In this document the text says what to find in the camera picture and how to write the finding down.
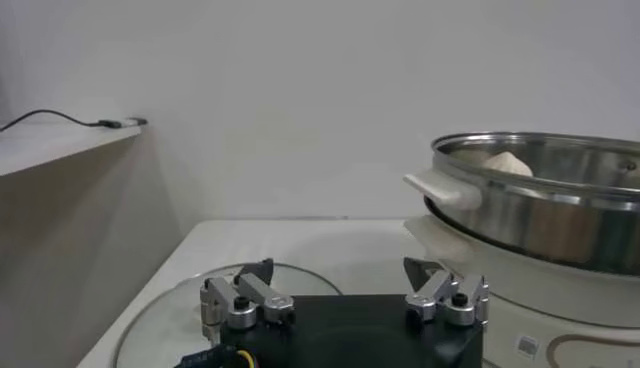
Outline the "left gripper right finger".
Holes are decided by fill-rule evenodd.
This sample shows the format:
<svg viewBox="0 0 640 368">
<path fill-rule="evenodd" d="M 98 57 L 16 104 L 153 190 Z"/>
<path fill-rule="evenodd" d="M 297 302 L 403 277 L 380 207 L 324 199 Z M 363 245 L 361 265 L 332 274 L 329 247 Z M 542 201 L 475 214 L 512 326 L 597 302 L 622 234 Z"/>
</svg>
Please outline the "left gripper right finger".
<svg viewBox="0 0 640 368">
<path fill-rule="evenodd" d="M 404 298 L 412 328 L 422 328 L 438 316 L 459 328 L 488 325 L 489 285 L 484 276 L 456 278 L 437 262 L 410 257 L 403 259 L 403 267 L 412 287 Z"/>
</svg>

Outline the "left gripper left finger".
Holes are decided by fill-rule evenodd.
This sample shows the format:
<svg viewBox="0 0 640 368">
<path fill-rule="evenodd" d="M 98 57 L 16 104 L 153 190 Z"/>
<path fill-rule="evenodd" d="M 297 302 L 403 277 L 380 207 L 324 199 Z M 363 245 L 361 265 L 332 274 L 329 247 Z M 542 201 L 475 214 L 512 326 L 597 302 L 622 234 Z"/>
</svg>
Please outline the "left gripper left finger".
<svg viewBox="0 0 640 368">
<path fill-rule="evenodd" d="M 289 327 L 295 322 L 295 304 L 290 295 L 271 287 L 275 264 L 268 258 L 249 263 L 230 280 L 212 277 L 200 287 L 202 335 L 215 345 L 221 331 L 245 332 L 259 322 Z"/>
</svg>

